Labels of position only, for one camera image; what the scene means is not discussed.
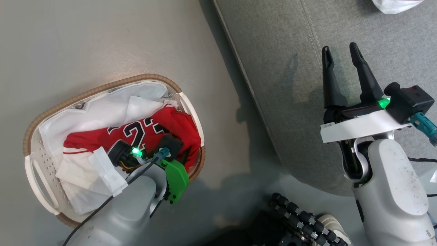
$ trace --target basket handle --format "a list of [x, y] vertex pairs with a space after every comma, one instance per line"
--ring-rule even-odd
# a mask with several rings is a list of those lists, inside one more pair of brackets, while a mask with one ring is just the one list
[[[39, 178], [41, 179], [42, 183], [44, 184], [45, 189], [47, 190], [47, 193], [49, 194], [51, 200], [53, 201], [53, 204], [50, 204], [49, 201], [47, 201], [47, 198], [45, 197], [45, 195], [42, 193], [41, 187], [39, 186], [37, 180], [36, 180], [36, 176], [35, 176], [35, 172], [34, 172], [34, 168], [36, 172], [38, 173]], [[31, 159], [30, 156], [26, 156], [24, 158], [24, 168], [26, 170], [26, 175], [27, 178], [29, 180], [30, 183], [30, 187], [32, 188], [33, 193], [35, 193], [36, 198], [38, 199], [38, 201], [52, 214], [54, 215], [58, 215], [59, 211], [57, 210], [57, 208], [59, 207], [59, 203], [56, 200], [55, 194], [53, 193], [52, 189], [49, 186], [49, 183], [47, 182], [47, 180], [45, 179], [41, 168], [39, 167], [39, 164], [37, 163], [36, 160]]]
[[178, 95], [180, 96], [184, 104], [188, 107], [188, 110], [190, 110], [191, 117], [193, 117], [194, 124], [196, 124], [197, 131], [199, 132], [199, 136], [201, 140], [200, 147], [203, 147], [205, 145], [205, 137], [203, 135], [202, 125], [200, 124], [199, 117], [197, 116], [196, 110], [194, 109], [190, 100], [188, 100], [187, 96], [183, 92], [178, 93]]

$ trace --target gray fabric cushion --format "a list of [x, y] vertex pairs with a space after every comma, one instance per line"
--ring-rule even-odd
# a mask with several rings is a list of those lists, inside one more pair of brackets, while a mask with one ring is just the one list
[[[351, 195], [337, 144], [322, 144], [321, 48], [330, 47], [349, 103], [359, 101], [349, 43], [356, 42], [382, 89], [418, 84], [437, 98], [437, 1], [396, 15], [370, 0], [215, 0], [243, 75], [281, 162], [301, 182]], [[437, 106], [428, 117], [437, 122]], [[410, 157], [437, 158], [416, 129], [396, 133]], [[418, 175], [435, 165], [413, 163]]]

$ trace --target green light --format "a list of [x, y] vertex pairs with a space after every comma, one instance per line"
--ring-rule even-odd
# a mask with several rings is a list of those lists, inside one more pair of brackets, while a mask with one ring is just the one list
[[141, 152], [141, 150], [139, 150], [139, 149], [137, 149], [137, 148], [133, 148], [133, 149], [132, 149], [132, 153], [133, 153], [134, 155], [142, 156], [142, 152]]
[[379, 100], [378, 103], [381, 106], [381, 108], [385, 109], [387, 105], [390, 103], [390, 98], [384, 98], [382, 100]]

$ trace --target cable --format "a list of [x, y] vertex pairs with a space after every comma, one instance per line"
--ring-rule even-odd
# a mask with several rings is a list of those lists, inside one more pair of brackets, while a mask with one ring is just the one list
[[[132, 182], [134, 182], [138, 177], [140, 177], [141, 175], [143, 175], [153, 164], [155, 164], [157, 161], [159, 160], [159, 157], [155, 156], [152, 160], [152, 162], [143, 170], [141, 170], [141, 172], [135, 176], [133, 179], [128, 181], [128, 185], [130, 185]], [[77, 232], [77, 230], [79, 230], [79, 228], [81, 228], [85, 223], [87, 223], [94, 215], [96, 215], [96, 213], [98, 211], [100, 211], [104, 206], [106, 206], [106, 204], [109, 203], [109, 201], [111, 201], [114, 198], [114, 196], [109, 197], [102, 205], [100, 205], [100, 207], [96, 210], [94, 210], [94, 212], [92, 214], [90, 214], [86, 219], [84, 219], [71, 233], [70, 235], [67, 237], [67, 239], [65, 240], [64, 244], [62, 244], [62, 246], [66, 246], [68, 241], [71, 239], [71, 237]]]
[[428, 158], [410, 158], [408, 157], [408, 159], [411, 162], [436, 162], [437, 163], [437, 159], [428, 159]]

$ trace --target teal connector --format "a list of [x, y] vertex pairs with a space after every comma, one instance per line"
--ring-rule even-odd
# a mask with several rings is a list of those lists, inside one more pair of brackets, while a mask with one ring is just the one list
[[411, 124], [429, 138], [432, 145], [437, 146], [437, 126], [421, 112], [411, 118]]

